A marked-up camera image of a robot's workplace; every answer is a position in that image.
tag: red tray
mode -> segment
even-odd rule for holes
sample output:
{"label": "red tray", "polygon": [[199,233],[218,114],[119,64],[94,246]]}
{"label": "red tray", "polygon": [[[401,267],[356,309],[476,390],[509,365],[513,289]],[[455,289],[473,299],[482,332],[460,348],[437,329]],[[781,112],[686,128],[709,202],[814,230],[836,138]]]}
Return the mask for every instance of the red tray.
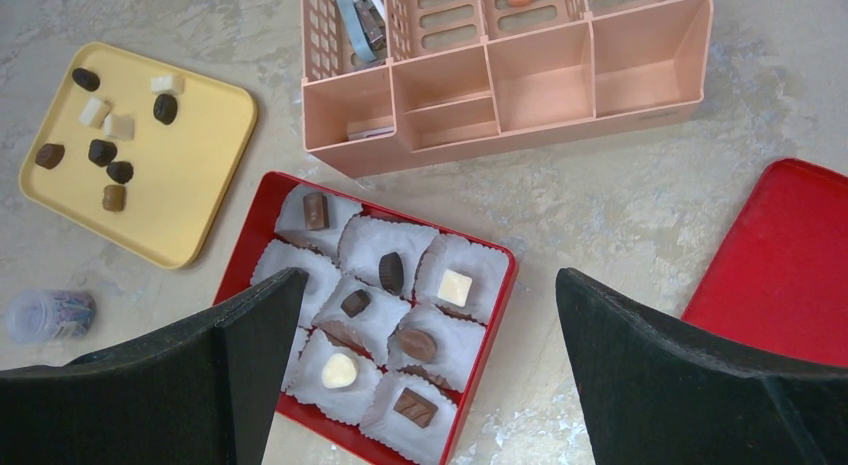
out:
{"label": "red tray", "polygon": [[[507,267],[504,283],[501,286],[501,291],[498,295],[498,301],[492,312],[492,318],[486,326],[486,334],[483,337],[483,345],[480,352],[477,354],[477,360],[474,362],[474,368],[471,370],[471,378],[465,393],[449,392],[448,395],[454,402],[457,403],[456,420],[454,420],[448,435],[448,442],[445,450],[442,453],[442,464],[447,463],[450,456],[456,448],[459,433],[471,409],[471,401],[474,394],[477,392],[477,386],[480,383],[480,378],[483,376],[483,368],[486,360],[489,357],[489,352],[495,342],[495,334],[500,327],[503,319],[506,305],[509,300],[512,287],[515,284],[515,278],[518,275],[518,266],[515,263],[515,257],[509,250],[474,238],[464,233],[441,227],[439,225],[426,222],[419,218],[404,215],[394,210],[383,208],[373,203],[362,201],[358,198],[339,193],[335,190],[324,188],[320,185],[301,180],[297,177],[287,175],[280,172],[269,172],[262,178],[259,184],[259,189],[256,191],[256,196],[253,199],[253,204],[250,211],[247,213],[247,218],[242,227],[241,235],[239,236],[236,246],[233,250],[233,255],[230,258],[230,263],[227,265],[227,270],[224,272],[224,278],[221,280],[221,286],[218,289],[218,295],[215,297],[215,304],[242,292],[250,286],[250,276],[253,274],[253,269],[265,246],[272,239],[279,239],[274,234],[274,224],[277,216],[280,214],[280,208],[283,205],[288,193],[298,184],[306,184],[310,187],[323,190],[325,193],[331,193],[340,197],[348,198],[359,202],[364,207],[364,214],[390,220],[403,220],[419,225],[426,225],[436,228],[442,233],[451,233],[467,238],[468,240],[479,243],[486,247],[500,250],[509,258],[509,266]],[[310,430],[326,437],[329,440],[337,443],[339,446],[349,450],[351,453],[358,455],[363,460],[371,463],[388,465],[388,464],[412,464],[400,456],[394,450],[385,445],[365,437],[359,433],[357,427],[345,425],[339,422],[328,419],[321,411],[312,405],[302,405],[288,395],[280,394],[277,401],[277,412],[289,417],[292,420],[300,422]]]}
{"label": "red tray", "polygon": [[848,367],[848,178],[771,164],[683,320],[781,355]]}

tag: gray countertop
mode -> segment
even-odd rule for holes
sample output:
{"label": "gray countertop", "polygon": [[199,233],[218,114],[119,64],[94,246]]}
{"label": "gray countertop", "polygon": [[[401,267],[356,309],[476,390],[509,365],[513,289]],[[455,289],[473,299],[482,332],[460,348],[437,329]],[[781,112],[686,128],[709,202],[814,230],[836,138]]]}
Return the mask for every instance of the gray countertop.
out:
{"label": "gray countertop", "polygon": [[[0,313],[26,288],[84,288],[63,364],[208,307],[262,174],[282,170],[505,244],[521,274],[454,463],[592,463],[554,303],[576,267],[679,315],[764,167],[848,172],[848,0],[715,0],[706,101],[688,123],[350,180],[301,147],[299,0],[0,0]],[[243,86],[260,119],[204,251],[165,271],[27,201],[17,173],[74,52],[99,40]],[[266,463],[359,463],[276,416]]]}

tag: pink plastic organizer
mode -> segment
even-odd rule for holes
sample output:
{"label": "pink plastic organizer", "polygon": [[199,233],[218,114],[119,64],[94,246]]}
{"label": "pink plastic organizer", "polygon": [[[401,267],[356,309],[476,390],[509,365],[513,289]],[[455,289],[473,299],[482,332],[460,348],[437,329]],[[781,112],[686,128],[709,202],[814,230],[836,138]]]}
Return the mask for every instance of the pink plastic organizer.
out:
{"label": "pink plastic organizer", "polygon": [[335,1],[302,0],[304,147],[351,177],[677,123],[704,97],[712,0],[384,1],[386,63],[354,71]]}

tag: square chocolate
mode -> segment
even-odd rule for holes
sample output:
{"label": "square chocolate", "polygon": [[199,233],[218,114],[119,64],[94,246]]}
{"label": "square chocolate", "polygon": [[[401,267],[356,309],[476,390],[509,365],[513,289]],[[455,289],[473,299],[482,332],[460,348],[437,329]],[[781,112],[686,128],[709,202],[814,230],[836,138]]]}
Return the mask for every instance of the square chocolate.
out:
{"label": "square chocolate", "polygon": [[404,388],[397,402],[395,402],[394,410],[419,427],[427,428],[433,421],[433,417],[436,416],[439,407],[412,390]]}

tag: red lid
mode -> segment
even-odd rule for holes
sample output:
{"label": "red lid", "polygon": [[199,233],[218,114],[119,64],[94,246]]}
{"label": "red lid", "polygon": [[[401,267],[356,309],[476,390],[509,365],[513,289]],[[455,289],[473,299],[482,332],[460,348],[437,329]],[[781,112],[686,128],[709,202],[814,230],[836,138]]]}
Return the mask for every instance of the red lid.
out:
{"label": "red lid", "polygon": [[848,178],[800,160],[763,172],[683,320],[848,367]]}

